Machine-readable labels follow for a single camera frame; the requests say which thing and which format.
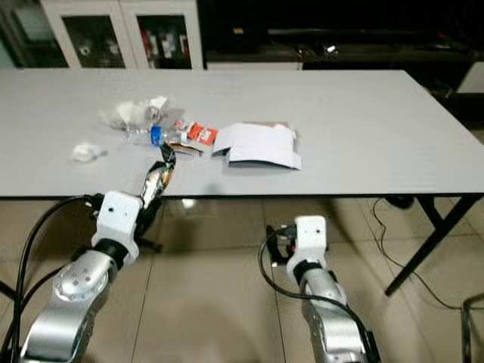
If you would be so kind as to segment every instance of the electrical cord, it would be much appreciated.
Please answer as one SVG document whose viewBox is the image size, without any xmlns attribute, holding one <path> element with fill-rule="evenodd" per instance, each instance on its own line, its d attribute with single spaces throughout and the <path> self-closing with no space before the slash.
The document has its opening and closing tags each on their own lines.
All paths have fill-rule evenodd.
<svg viewBox="0 0 484 363">
<path fill-rule="evenodd" d="M 49 272 L 43 278 L 38 280 L 35 285 L 33 285 L 33 287 L 27 292 L 27 294 L 23 298 L 21 312 L 23 312 L 23 310 L 26 308 L 27 304 L 32 299 L 33 295 L 37 292 L 37 290 L 45 282 L 47 282 L 49 279 L 53 278 L 62 268 L 64 268 L 64 266 L 62 266 L 60 268 L 56 268 L 54 271 Z M 10 346 L 10 342 L 11 342 L 11 339 L 12 339 L 13 332 L 14 332 L 14 321 L 12 320 L 12 322 L 10 323 L 10 326 L 8 327 L 7 333 L 5 334 L 5 339 L 3 341 L 2 348 L 0 349 L 0 357 L 6 357 L 7 356 L 7 351 L 8 351 L 8 347 Z"/>
<path fill-rule="evenodd" d="M 377 245 L 378 250 L 383 255 L 383 257 L 385 257 L 386 260 L 390 261 L 391 263 L 393 263 L 394 265 L 397 265 L 400 268 L 404 268 L 404 265 L 402 265 L 401 263 L 395 261 L 391 256 L 389 256 L 388 252 L 385 249 L 385 243 L 384 243 L 385 240 L 384 240 L 384 238 L 385 238 L 385 234 L 386 234 L 386 225 L 381 221 L 380 217 L 378 217 L 377 211 L 376 211 L 377 204 L 381 200 L 383 200 L 383 198 L 378 198 L 377 200 L 375 200 L 375 202 L 373 203 L 373 206 L 371 208 L 371 215 L 375 218 L 375 220 L 378 222 L 378 225 L 380 225 L 380 227 L 382 228 L 382 232 L 381 232 L 380 238 L 377 238 L 376 235 L 374 235 L 374 242 Z M 460 306 L 452 306 L 452 305 L 444 302 L 433 291 L 433 289 L 424 280 L 424 278 L 422 278 L 417 272 L 413 271 L 412 274 L 422 283 L 422 285 L 425 287 L 425 289 L 427 290 L 427 292 L 435 299 L 435 301 L 437 301 L 438 304 L 440 304 L 441 306 L 443 306 L 444 308 L 449 309 L 449 310 L 461 310 L 461 307 Z M 484 310 L 484 308 L 480 308 L 480 307 L 471 308 L 471 309 L 472 310 Z"/>
<path fill-rule="evenodd" d="M 291 230 L 295 230 L 294 225 L 286 227 L 286 228 L 279 229 L 277 231 L 274 231 L 271 234 L 266 235 L 264 241 L 261 243 L 261 245 L 259 247 L 259 252 L 258 252 L 258 263 L 259 263 L 259 270 L 260 270 L 262 276 L 264 277 L 265 282 L 267 282 L 274 290 L 276 290 L 277 292 L 279 292 L 279 293 L 281 293 L 285 296 L 288 296 L 288 297 L 291 297 L 291 298 L 294 298 L 294 299 L 323 301 L 325 303 L 329 303 L 329 304 L 336 306 L 337 308 L 343 310 L 347 315 L 349 315 L 350 318 L 352 318 L 355 321 L 356 326 L 358 327 L 358 331 L 359 331 L 360 336 L 361 336 L 362 341 L 363 341 L 363 346 L 365 348 L 365 352 L 366 352 L 367 355 L 371 355 L 372 350 L 371 350 L 371 347 L 368 343 L 368 339 L 366 339 L 366 336 L 368 335 L 368 330 L 366 329 L 366 327 L 363 324 L 363 322 L 361 321 L 361 319 L 348 306 L 343 305 L 341 302 L 338 302 L 336 300 L 328 299 L 327 297 L 318 296 L 318 295 L 306 295 L 306 294 L 302 294 L 302 293 L 294 293 L 294 292 L 285 290 L 283 287 L 277 285 L 267 275 L 267 272 L 264 269 L 264 263 L 263 263 L 264 252 L 267 249 L 267 241 L 270 240 L 273 237 L 278 236 L 278 235 L 286 235 L 286 233 L 288 231 L 291 231 Z M 376 360 L 373 359 L 373 357 L 369 356 L 368 361 L 373 362 L 373 361 L 376 361 Z"/>
<path fill-rule="evenodd" d="M 88 200 L 88 195 L 82 195 L 77 197 L 71 197 L 61 202 L 55 204 L 51 207 L 44 215 L 37 221 L 34 225 L 32 231 L 29 234 L 29 237 L 26 239 L 26 243 L 23 247 L 22 255 L 20 257 L 20 265 L 17 273 L 17 286 L 16 286 L 16 293 L 17 298 L 14 301 L 14 317 L 12 324 L 14 326 L 13 335 L 12 335 L 12 344 L 11 344 L 11 363 L 15 363 L 17 356 L 20 350 L 20 316 L 22 312 L 22 301 L 23 301 L 23 287 L 25 282 L 25 274 L 26 274 L 26 267 L 27 262 L 29 259 L 30 250 L 32 248 L 33 242 L 36 239 L 36 235 L 39 233 L 40 228 L 44 225 L 44 223 L 59 209 L 67 204 L 71 204 L 76 201 L 80 200 Z"/>
</svg>

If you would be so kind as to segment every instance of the black table leg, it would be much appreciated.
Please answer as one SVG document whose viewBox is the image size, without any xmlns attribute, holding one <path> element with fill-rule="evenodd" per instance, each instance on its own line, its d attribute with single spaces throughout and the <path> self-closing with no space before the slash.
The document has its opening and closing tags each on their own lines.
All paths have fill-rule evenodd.
<svg viewBox="0 0 484 363">
<path fill-rule="evenodd" d="M 435 222 L 435 216 L 430 217 L 435 224 L 436 230 L 430 235 L 422 247 L 414 254 L 407 265 L 400 271 L 398 276 L 385 290 L 385 295 L 391 296 L 410 274 L 425 260 L 425 258 L 433 251 L 434 248 L 444 239 L 447 233 L 461 220 L 471 206 L 481 198 L 480 195 L 466 195 L 462 197 L 458 203 L 452 208 L 451 212 L 440 223 Z"/>
</svg>

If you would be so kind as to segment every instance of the white tissue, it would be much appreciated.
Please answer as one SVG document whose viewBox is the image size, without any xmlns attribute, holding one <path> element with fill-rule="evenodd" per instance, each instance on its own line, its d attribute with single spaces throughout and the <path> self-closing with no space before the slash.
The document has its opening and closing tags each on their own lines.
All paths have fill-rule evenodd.
<svg viewBox="0 0 484 363">
<path fill-rule="evenodd" d="M 89 163 L 90 161 L 96 160 L 105 152 L 102 151 L 99 145 L 84 143 L 76 145 L 73 148 L 73 153 L 71 159 L 78 161 L 80 163 Z"/>
</svg>

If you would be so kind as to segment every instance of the plastic bottle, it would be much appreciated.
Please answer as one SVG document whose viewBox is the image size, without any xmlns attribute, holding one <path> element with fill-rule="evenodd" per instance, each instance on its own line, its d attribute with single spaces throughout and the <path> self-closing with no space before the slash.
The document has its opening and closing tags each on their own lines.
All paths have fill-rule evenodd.
<svg viewBox="0 0 484 363">
<path fill-rule="evenodd" d="M 182 134 L 162 126 L 130 126 L 126 129 L 127 141 L 134 145 L 158 146 L 165 141 L 181 142 Z"/>
</svg>

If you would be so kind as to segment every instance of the tile floor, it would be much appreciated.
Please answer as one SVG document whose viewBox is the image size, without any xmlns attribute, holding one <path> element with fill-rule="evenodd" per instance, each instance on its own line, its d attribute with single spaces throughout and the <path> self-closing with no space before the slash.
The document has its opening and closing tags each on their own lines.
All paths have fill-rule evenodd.
<svg viewBox="0 0 484 363">
<path fill-rule="evenodd" d="M 274 293 L 256 263 L 265 225 L 294 216 L 327 217 L 327 263 L 345 287 L 349 304 L 375 334 L 383 361 L 457 362 L 458 312 L 442 309 L 415 278 L 391 298 L 383 294 L 398 269 L 378 251 L 375 199 L 170 200 L 146 237 L 164 244 L 124 268 L 96 319 L 86 363 L 110 362 L 314 362 L 299 301 Z M 446 213 L 455 200 L 442 198 Z M 0 278 L 13 285 L 17 260 L 37 218 L 52 202 L 0 201 Z M 416 203 L 401 211 L 377 204 L 388 226 L 386 250 L 406 262 L 431 224 Z M 29 285 L 87 244 L 94 223 L 83 205 L 55 216 L 34 249 Z M 484 290 L 484 201 L 480 201 L 419 268 L 449 304 Z M 274 279 L 293 288 L 283 267 Z M 25 311 L 22 337 L 49 295 L 42 288 Z M 0 338 L 13 306 L 0 296 Z M 484 361 L 484 314 L 474 312 L 475 361 Z"/>
</svg>

